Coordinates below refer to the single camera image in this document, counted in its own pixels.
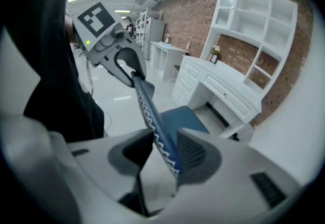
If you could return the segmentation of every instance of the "white desk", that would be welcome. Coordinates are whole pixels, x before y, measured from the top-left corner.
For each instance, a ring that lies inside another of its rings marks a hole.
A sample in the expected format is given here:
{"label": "white desk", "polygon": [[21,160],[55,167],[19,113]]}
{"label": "white desk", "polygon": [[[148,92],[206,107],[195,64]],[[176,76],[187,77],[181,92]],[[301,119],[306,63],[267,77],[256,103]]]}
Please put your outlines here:
{"label": "white desk", "polygon": [[245,75],[217,61],[184,56],[173,90],[173,100],[180,106],[191,109],[205,105],[216,97],[215,109],[225,118],[229,126],[220,137],[228,138],[248,124],[262,111],[259,96],[244,84]]}
{"label": "white desk", "polygon": [[150,65],[158,69],[163,80],[172,78],[175,65],[181,65],[183,55],[187,53],[171,44],[151,42]]}

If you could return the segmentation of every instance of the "glossy floor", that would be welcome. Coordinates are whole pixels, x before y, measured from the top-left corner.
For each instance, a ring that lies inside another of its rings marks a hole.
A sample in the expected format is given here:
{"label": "glossy floor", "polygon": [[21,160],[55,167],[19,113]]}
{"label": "glossy floor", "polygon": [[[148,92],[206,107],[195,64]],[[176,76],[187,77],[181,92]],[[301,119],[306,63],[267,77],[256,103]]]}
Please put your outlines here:
{"label": "glossy floor", "polygon": [[[91,91],[89,78],[92,79],[93,98],[104,111],[104,128],[110,138],[146,128],[135,90],[111,76],[102,66],[93,68],[90,65],[88,75],[86,58],[84,55],[79,56],[79,53],[80,51],[74,51],[80,80]],[[172,100],[175,83],[162,81],[157,70],[149,62],[146,63],[147,81],[155,86],[153,102],[158,112],[177,108]],[[121,61],[120,64],[128,73],[131,71],[124,62]],[[223,131],[224,126],[207,107],[201,107],[194,112],[211,134],[218,135]],[[149,212],[164,208],[176,192],[175,178],[155,146],[141,172],[141,180]]]}

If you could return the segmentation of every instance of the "white shelving unit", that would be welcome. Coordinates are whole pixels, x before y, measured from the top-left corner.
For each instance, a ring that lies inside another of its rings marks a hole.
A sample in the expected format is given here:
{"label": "white shelving unit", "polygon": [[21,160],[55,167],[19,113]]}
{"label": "white shelving unit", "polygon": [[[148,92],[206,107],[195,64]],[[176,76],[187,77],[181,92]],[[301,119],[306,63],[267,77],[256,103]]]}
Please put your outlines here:
{"label": "white shelving unit", "polygon": [[[278,78],[288,57],[296,31],[297,13],[297,4],[289,0],[217,0],[201,59],[207,59],[221,34],[256,46],[258,52],[243,84],[262,100]],[[261,53],[278,61],[273,73],[266,72],[258,65]],[[263,88],[251,81],[253,73],[262,73],[268,79]]]}
{"label": "white shelving unit", "polygon": [[153,17],[155,19],[161,20],[161,16],[163,15],[162,11],[154,11],[146,8],[146,11],[141,13],[140,17],[136,21],[136,30],[137,30],[137,41],[143,48],[143,43],[146,34],[146,25],[147,19],[149,17]]}
{"label": "white shelving unit", "polygon": [[150,65],[158,70],[163,80],[172,79],[174,66],[181,65],[187,51],[163,42],[151,42]]}

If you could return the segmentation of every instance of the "white refrigerator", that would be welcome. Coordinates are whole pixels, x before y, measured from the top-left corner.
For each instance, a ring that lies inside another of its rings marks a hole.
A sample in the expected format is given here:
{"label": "white refrigerator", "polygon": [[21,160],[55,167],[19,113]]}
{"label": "white refrigerator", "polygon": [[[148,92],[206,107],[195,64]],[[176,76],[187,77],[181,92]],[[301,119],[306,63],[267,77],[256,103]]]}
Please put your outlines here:
{"label": "white refrigerator", "polygon": [[148,18],[143,42],[143,54],[145,59],[150,60],[151,42],[160,42],[163,40],[165,22]]}

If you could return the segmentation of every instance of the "brick wall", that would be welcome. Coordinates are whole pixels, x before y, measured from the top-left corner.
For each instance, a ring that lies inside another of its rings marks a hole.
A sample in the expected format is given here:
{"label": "brick wall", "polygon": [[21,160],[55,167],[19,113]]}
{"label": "brick wall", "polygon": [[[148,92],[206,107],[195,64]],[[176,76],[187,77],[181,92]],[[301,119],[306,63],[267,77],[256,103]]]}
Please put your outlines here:
{"label": "brick wall", "polygon": [[[167,23],[165,34],[171,35],[171,43],[179,48],[185,48],[190,41],[190,54],[200,57],[209,33],[217,0],[166,0],[156,6],[162,10],[162,19]],[[296,34],[292,47],[277,81],[262,100],[262,113],[257,116],[252,125],[261,124],[283,102],[295,84],[301,67],[307,57],[312,33],[313,14],[309,0],[291,0],[298,4],[298,20]],[[257,52],[256,47],[240,40],[221,36],[218,42],[222,61],[236,70],[246,73]],[[275,68],[275,61],[268,55],[261,57],[259,65],[266,71]],[[253,78],[259,85],[265,79],[254,73]]]}

